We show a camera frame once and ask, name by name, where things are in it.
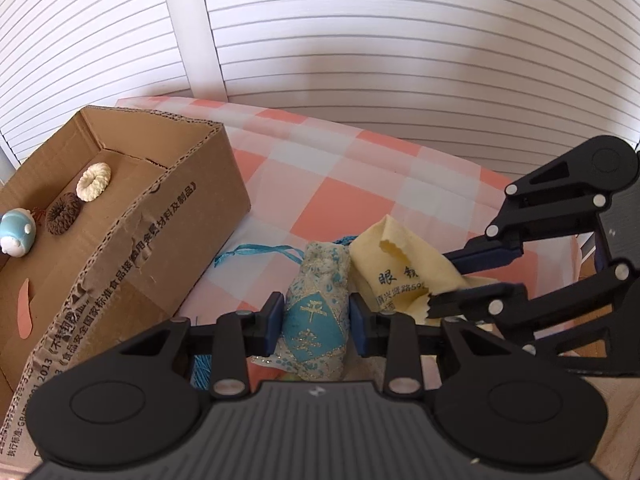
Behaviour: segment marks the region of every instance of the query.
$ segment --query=blue string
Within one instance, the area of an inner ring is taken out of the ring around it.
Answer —
[[[357,236],[345,236],[336,240],[334,244],[349,246]],[[288,251],[295,251],[300,257],[289,253]],[[275,247],[269,247],[265,245],[256,244],[242,244],[236,247],[233,251],[227,251],[226,253],[219,254],[213,260],[213,266],[217,267],[224,262],[229,256],[236,254],[266,254],[266,253],[280,253],[284,254],[289,260],[302,263],[302,258],[305,257],[304,251],[296,249],[288,245],[279,245]],[[198,390],[209,389],[209,378],[211,377],[211,355],[196,355],[193,362],[193,372],[191,373],[191,385]]]
[[[288,253],[287,251],[296,251],[296,253],[300,256],[297,257],[295,254]],[[229,256],[235,256],[236,254],[265,254],[265,253],[280,253],[284,254],[289,260],[296,262],[297,264],[302,263],[302,258],[305,257],[304,251],[297,249],[295,247],[291,247],[289,245],[278,245],[275,247],[269,247],[266,245],[256,245],[256,244],[242,244],[238,245],[233,251],[227,251],[226,253],[219,254],[213,259],[213,266],[217,267],[219,264],[224,262]]]
[[[211,355],[196,355],[191,373],[191,386],[198,390],[208,390],[210,377]]]

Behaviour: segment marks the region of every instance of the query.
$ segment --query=blue embroidered sachet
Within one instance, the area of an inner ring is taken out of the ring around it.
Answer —
[[[311,242],[287,292],[275,354],[256,362],[306,381],[339,380],[349,335],[347,247]]]

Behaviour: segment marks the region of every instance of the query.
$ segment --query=wooden surface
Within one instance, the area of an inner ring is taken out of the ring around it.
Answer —
[[[580,278],[595,273],[593,255],[582,266]],[[587,322],[610,312],[600,309],[578,319]],[[604,342],[595,342],[581,349],[583,357],[605,357]],[[609,421],[593,463],[610,480],[640,479],[640,379],[589,378],[607,401]]]

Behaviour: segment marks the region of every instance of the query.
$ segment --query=brown ring cookie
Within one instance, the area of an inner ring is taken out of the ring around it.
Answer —
[[[80,214],[82,201],[75,193],[65,193],[47,211],[47,230],[52,235],[65,233]]]

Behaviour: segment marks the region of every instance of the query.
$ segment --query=blue ribbon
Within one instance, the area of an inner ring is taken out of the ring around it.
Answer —
[[[287,251],[295,251],[298,256],[295,254],[291,254]],[[292,262],[296,262],[297,264],[302,263],[302,258],[305,257],[305,252],[297,249],[295,247],[291,247],[290,245],[278,245],[275,247],[270,247],[267,245],[256,245],[256,244],[242,244],[238,245],[233,251],[227,251],[226,253],[219,254],[213,259],[213,266],[217,267],[219,264],[224,262],[229,256],[235,256],[236,254],[266,254],[266,253],[280,253],[284,254],[289,260]]]

